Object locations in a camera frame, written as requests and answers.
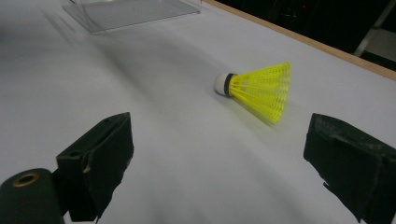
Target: yellow shuttlecock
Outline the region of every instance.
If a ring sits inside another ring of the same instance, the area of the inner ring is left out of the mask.
[[[215,81],[215,90],[219,94],[239,99],[275,123],[285,107],[289,83],[290,64],[285,62],[242,75],[219,75]]]

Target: shuttlecock cork base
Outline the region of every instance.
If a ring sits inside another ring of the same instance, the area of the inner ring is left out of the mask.
[[[215,91],[221,95],[231,96],[230,94],[230,81],[236,74],[221,74],[216,77]]]
[[[290,64],[285,62],[242,75],[219,75],[215,80],[215,91],[238,99],[255,113],[275,123],[283,113],[289,83]]]

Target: white cork tip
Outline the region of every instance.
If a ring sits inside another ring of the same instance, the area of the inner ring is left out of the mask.
[[[215,91],[218,94],[227,95],[227,93],[224,92],[224,83],[225,83],[225,79],[227,78],[228,75],[229,75],[228,73],[225,73],[225,74],[220,74],[216,77]]]

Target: transparent acrylic container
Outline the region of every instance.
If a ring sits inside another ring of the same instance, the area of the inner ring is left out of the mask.
[[[201,10],[201,0],[61,0],[61,4],[91,33]]]

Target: white table surface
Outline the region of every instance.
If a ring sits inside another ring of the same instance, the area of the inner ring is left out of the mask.
[[[213,91],[217,74],[284,61],[290,95],[274,126]],[[303,158],[309,120],[396,147],[395,95],[395,81],[206,3],[103,35],[57,1],[0,3],[0,182],[54,171],[93,125],[131,112],[134,158],[100,223],[357,223]]]

